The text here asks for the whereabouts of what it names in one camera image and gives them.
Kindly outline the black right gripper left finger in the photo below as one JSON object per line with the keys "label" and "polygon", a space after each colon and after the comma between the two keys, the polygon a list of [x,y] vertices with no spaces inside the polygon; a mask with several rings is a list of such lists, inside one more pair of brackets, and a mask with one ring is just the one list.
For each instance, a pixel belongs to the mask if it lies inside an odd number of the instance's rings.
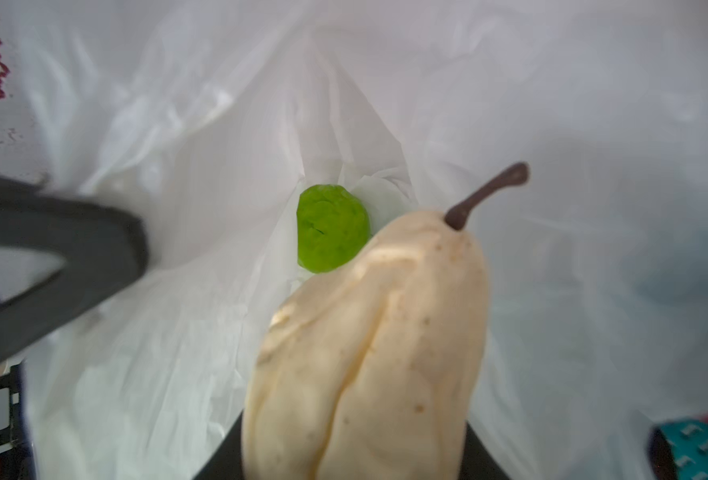
{"label": "black right gripper left finger", "polygon": [[215,453],[195,480],[244,480],[242,463],[242,420],[240,414]]}

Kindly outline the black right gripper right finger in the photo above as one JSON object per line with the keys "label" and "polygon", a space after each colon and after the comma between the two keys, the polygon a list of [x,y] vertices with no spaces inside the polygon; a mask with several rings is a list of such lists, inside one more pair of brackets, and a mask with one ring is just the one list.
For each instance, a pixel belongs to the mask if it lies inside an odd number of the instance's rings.
{"label": "black right gripper right finger", "polygon": [[510,477],[485,448],[470,423],[466,436],[459,480],[509,480]]}

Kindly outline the white plastic bag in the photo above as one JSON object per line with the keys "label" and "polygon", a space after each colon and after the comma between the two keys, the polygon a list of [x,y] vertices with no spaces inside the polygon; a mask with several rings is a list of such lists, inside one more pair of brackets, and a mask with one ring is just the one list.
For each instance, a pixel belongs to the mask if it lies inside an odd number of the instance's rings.
{"label": "white plastic bag", "polygon": [[505,167],[470,229],[492,312],[471,422],[514,479],[648,479],[708,414],[708,1],[17,1],[50,185],[151,266],[31,348],[44,479],[189,479],[301,282],[302,189],[381,226]]}

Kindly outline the lime green fruit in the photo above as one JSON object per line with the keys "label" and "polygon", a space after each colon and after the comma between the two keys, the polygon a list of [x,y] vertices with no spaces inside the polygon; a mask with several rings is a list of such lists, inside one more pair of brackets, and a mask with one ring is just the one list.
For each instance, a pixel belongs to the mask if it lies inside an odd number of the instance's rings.
{"label": "lime green fruit", "polygon": [[321,184],[304,190],[296,219],[298,263],[315,274],[352,260],[371,236],[366,208],[340,185]]}

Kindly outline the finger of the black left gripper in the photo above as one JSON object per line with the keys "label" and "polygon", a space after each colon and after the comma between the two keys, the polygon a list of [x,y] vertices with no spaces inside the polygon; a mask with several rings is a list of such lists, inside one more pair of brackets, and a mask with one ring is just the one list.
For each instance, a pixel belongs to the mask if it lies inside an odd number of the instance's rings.
{"label": "finger of the black left gripper", "polygon": [[46,196],[0,177],[0,246],[55,254],[63,267],[0,303],[0,363],[146,272],[143,222],[115,208]]}

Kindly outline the cream pear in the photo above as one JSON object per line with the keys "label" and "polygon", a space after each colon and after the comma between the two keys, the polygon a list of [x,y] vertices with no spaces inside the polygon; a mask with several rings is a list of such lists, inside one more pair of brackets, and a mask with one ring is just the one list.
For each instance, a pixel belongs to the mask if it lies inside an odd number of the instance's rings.
{"label": "cream pear", "polygon": [[486,346],[490,279],[473,210],[414,211],[274,314],[241,422],[248,479],[455,479]]}

